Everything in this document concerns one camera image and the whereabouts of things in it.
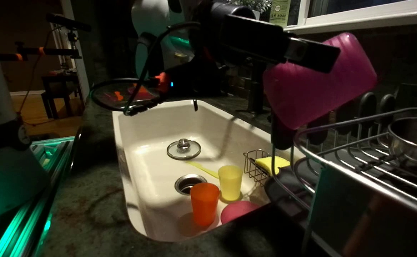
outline sponge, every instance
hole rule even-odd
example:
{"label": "sponge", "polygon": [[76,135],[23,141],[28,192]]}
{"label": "sponge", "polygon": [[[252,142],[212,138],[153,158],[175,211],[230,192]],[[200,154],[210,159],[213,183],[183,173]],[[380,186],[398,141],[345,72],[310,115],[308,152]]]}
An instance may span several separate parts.
{"label": "sponge", "polygon": [[[259,168],[262,168],[262,169],[268,171],[269,173],[272,173],[272,155],[263,156],[263,158],[256,158],[255,163]],[[275,173],[279,173],[280,168],[289,166],[289,165],[290,165],[290,161],[288,161],[286,158],[283,158],[280,155],[276,155],[276,171],[275,171]]]}

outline cable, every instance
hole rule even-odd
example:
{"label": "cable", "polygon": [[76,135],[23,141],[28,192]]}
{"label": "cable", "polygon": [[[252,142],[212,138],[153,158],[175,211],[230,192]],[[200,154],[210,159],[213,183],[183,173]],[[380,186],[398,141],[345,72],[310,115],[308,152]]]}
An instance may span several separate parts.
{"label": "cable", "polygon": [[162,44],[163,38],[173,32],[173,31],[178,31],[178,29],[183,29],[183,28],[200,28],[200,22],[198,21],[186,21],[186,22],[178,22],[178,24],[173,24],[173,25],[169,25],[169,28],[162,32],[152,44],[150,46],[150,51],[149,51],[149,55],[148,55],[148,59],[146,59],[146,64],[143,65],[142,68],[142,72],[140,72],[140,76],[138,79],[138,85],[135,86],[133,92],[130,94],[130,96],[128,98],[128,102],[126,102],[126,106],[125,106],[125,112],[129,112],[130,111],[130,104],[133,102],[133,99],[136,98],[142,84],[145,82],[146,79],[146,75],[149,72],[149,65],[152,64],[152,58],[150,55],[156,51],[156,48]]}
{"label": "cable", "polygon": [[[46,35],[45,44],[43,44],[43,48],[48,46],[49,39],[50,39],[50,34],[52,34],[55,29],[59,29],[59,28],[62,28],[62,26],[59,25],[59,26],[55,26],[55,28],[52,28],[52,29],[48,31],[48,35]],[[35,82],[35,76],[36,76],[38,64],[39,64],[40,58],[42,58],[42,55],[39,55],[39,56],[35,59],[35,62],[33,62],[33,66],[32,66],[32,76],[30,76],[30,81],[29,81],[29,84],[28,84],[25,98],[23,98],[23,101],[22,101],[22,104],[21,104],[21,108],[19,108],[19,111],[18,111],[19,115],[22,115],[22,111],[23,111],[23,106],[25,106],[25,102],[26,102],[26,99],[28,99],[28,96],[29,96],[29,92],[32,91],[32,86],[33,86],[33,82]]]}

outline sink drain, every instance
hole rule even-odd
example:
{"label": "sink drain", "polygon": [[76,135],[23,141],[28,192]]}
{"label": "sink drain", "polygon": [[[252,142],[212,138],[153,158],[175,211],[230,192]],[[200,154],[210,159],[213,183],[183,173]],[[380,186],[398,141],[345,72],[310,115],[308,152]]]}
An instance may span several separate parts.
{"label": "sink drain", "polygon": [[176,181],[176,189],[180,193],[190,193],[195,183],[206,182],[208,179],[199,173],[186,173]]}

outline sink basin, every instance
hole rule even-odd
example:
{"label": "sink basin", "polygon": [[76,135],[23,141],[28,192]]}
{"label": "sink basin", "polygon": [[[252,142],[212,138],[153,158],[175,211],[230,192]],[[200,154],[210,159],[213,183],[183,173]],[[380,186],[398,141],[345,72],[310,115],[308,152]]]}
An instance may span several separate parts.
{"label": "sink basin", "polygon": [[[245,168],[245,151],[270,148],[266,131],[205,101],[198,111],[192,99],[163,102],[133,116],[113,111],[113,124],[129,218],[139,232],[159,241],[190,238],[220,225],[220,218],[208,229],[193,225],[192,199],[176,189],[179,178],[199,173],[219,185],[205,169],[225,163]],[[180,138],[202,145],[192,162],[168,155],[169,144]],[[258,205],[269,201],[263,185],[248,173],[242,192]],[[218,213],[226,205],[220,199]]]}

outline wire rack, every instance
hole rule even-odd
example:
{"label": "wire rack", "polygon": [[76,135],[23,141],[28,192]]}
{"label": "wire rack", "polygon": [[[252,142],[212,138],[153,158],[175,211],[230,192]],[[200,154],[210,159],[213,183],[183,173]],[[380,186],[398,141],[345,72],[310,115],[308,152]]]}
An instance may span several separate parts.
{"label": "wire rack", "polygon": [[[302,129],[296,134],[292,146],[290,169],[312,193],[316,192],[320,169],[328,165],[417,211],[417,169],[399,165],[398,156],[389,154],[388,124],[382,124],[385,118],[410,115],[417,116],[417,106]],[[322,144],[312,144],[309,142],[312,132],[326,132],[328,138]],[[296,158],[298,151],[306,156]],[[246,172],[259,182],[268,179],[269,173],[256,166],[255,159],[270,154],[253,149],[245,155]],[[278,175],[273,178],[292,198],[310,209],[310,205],[303,202],[283,179]]]}

